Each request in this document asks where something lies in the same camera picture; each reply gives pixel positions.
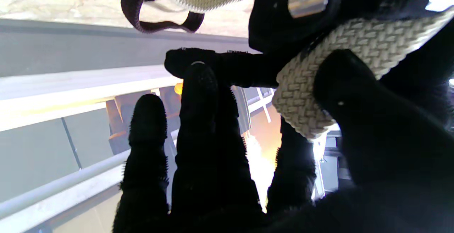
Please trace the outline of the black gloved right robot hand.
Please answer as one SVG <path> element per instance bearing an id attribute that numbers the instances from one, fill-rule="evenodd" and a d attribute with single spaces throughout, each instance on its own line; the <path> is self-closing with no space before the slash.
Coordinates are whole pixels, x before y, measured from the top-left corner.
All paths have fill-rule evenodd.
<path id="1" fill-rule="evenodd" d="M 282 147 L 262 212 L 230 86 L 249 82 L 225 60 L 262 55 L 167 52 L 184 78 L 172 204 L 166 191 L 164 105 L 143 95 L 130 123 L 130 155 L 114 233 L 452 233 L 453 53 L 417 51 L 377 81 L 352 52 L 332 53 L 315 77 L 316 101 L 339 123 L 354 186 L 313 202 L 310 143 L 282 122 Z"/>

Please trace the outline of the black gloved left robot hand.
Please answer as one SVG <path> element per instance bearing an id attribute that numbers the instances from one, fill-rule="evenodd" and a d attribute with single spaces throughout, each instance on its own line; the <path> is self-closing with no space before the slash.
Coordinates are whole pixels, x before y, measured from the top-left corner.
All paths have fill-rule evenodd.
<path id="1" fill-rule="evenodd" d="M 290 0 L 255 0 L 249 18 L 249 47 L 241 51 L 215 52 L 198 48 L 166 52 L 165 69 L 184 78 L 189 66 L 202 62 L 228 85 L 275 89 L 277 74 L 303 49 L 315 46 L 330 31 L 355 18 L 408 20 L 434 16 L 426 10 L 429 0 L 328 0 L 324 10 L 297 17 Z"/>

